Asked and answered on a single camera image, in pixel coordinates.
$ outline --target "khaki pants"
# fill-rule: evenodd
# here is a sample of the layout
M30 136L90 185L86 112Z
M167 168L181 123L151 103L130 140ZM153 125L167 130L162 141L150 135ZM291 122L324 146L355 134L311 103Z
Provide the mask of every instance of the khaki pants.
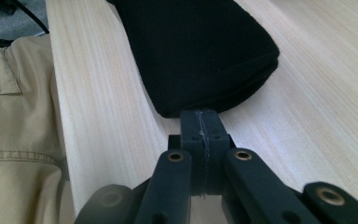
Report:
M0 49L0 223L73 223L49 36Z

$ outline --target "folded black fabric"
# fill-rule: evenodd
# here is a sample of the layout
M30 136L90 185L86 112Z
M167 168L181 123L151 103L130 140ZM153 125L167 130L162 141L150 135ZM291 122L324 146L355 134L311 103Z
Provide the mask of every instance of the folded black fabric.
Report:
M123 21L150 99L165 118L222 112L278 66L269 34L232 0L108 0Z

